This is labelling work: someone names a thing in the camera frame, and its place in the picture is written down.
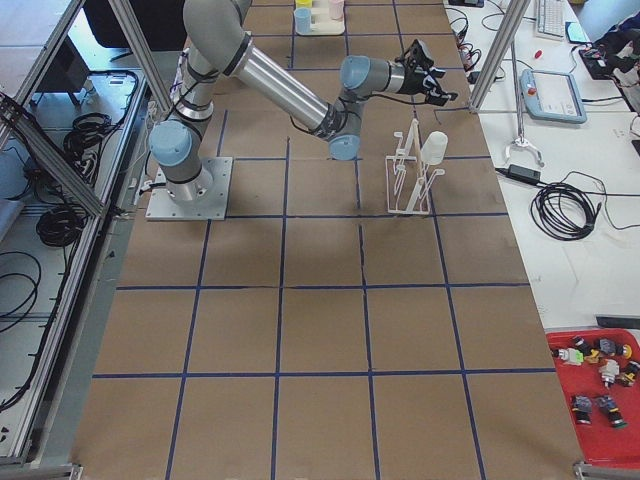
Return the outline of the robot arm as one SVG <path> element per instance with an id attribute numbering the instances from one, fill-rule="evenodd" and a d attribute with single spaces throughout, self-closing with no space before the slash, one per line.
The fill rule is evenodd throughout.
<path id="1" fill-rule="evenodd" d="M 440 80 L 421 40 L 393 60 L 349 55 L 340 67 L 341 91 L 328 102 L 258 48 L 244 28 L 248 1 L 187 1 L 183 23 L 189 47 L 177 71 L 179 86 L 172 108 L 149 137 L 152 155 L 165 176 L 171 200 L 188 204 L 205 199 L 214 176 L 199 155 L 216 101 L 230 106 L 246 93 L 263 97 L 286 112 L 300 130 L 328 144 L 334 160 L 353 160 L 360 148 L 366 102 L 384 92 L 421 94 L 427 104 L 443 106 L 456 99 Z"/>

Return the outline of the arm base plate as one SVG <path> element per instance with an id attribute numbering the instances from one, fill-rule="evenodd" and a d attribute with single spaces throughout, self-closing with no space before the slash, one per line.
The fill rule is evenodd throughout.
<path id="1" fill-rule="evenodd" d="M 161 166 L 146 210 L 151 221 L 223 221 L 227 213 L 232 177 L 232 157 L 212 157 L 202 160 L 200 175 L 189 183 L 168 181 Z"/>

